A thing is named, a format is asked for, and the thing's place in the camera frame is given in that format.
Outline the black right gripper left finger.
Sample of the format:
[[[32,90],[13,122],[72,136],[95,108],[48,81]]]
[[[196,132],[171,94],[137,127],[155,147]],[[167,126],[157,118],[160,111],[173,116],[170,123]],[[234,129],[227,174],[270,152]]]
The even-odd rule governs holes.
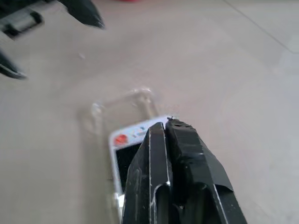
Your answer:
[[[164,126],[157,122],[129,166],[121,224],[170,224],[170,186]]]

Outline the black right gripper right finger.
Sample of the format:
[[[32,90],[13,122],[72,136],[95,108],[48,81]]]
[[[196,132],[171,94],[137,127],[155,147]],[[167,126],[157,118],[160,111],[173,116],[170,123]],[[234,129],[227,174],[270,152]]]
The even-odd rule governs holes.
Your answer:
[[[228,175],[195,128],[169,119],[165,125],[172,166],[175,224],[248,224]]]

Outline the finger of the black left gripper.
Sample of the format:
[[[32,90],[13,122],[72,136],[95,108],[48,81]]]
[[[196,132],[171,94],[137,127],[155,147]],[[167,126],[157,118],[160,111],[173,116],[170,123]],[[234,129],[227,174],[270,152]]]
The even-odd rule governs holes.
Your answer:
[[[0,50],[0,73],[14,79],[26,79],[27,75]]]
[[[67,12],[84,25],[105,29],[103,19],[91,0],[58,0]]]

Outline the white silver smartphone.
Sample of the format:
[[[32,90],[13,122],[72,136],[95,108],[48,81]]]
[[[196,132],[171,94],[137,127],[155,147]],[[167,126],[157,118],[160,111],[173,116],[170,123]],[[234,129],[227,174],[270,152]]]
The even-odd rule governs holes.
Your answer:
[[[116,130],[110,134],[108,146],[111,156],[115,195],[120,210],[124,206],[129,166],[142,144],[147,131],[156,123],[159,123],[161,128],[165,129],[165,124],[170,118],[171,116],[156,117]],[[162,134],[161,137],[159,136],[157,140],[157,143],[149,144],[150,147],[156,149],[156,152],[150,159],[153,162],[153,174],[165,174],[166,178],[162,184],[170,186],[171,168],[167,158],[165,134]]]

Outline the clear plastic phone case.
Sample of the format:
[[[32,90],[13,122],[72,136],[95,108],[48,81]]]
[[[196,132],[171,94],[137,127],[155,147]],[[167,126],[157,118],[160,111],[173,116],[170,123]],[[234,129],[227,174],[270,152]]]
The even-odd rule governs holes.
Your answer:
[[[141,87],[83,107],[78,112],[79,130],[84,141],[104,141],[113,131],[158,116],[155,94]]]

